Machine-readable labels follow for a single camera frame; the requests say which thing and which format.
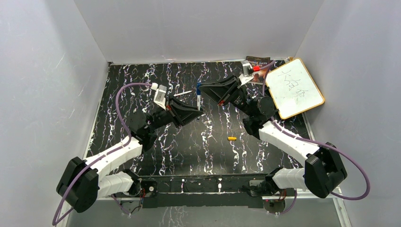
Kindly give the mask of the blue pen cap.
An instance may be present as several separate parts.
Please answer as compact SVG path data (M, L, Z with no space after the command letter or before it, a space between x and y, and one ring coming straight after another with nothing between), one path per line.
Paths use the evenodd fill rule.
M201 83L197 83L197 86L196 86L196 94L197 94L198 96L201 95L201 91L200 91L200 89L199 89L200 86L201 86Z

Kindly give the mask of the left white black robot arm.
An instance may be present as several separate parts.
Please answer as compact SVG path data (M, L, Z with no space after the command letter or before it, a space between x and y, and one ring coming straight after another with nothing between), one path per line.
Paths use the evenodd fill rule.
M132 118L129 134L119 143L87 159L71 159L56 187L56 192L77 213L88 210L97 199L125 192L130 197L142 191L139 177L129 170L111 175L110 172L130 159L141 156L154 146L156 130L173 124L182 127L203 115L201 107L187 105L168 97L164 107L140 120Z

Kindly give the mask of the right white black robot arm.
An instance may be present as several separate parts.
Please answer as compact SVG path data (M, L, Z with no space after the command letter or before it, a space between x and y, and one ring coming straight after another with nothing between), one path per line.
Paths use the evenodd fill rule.
M249 135L279 148L302 165L293 169L276 168L260 185L251 186L250 190L278 196L285 189L303 189L318 198L326 198L347 178L344 164L332 144L317 145L280 127L272 119L278 112L272 98L251 98L246 85L238 77L199 84L197 90L219 106L231 104L245 113L247 117L243 124Z

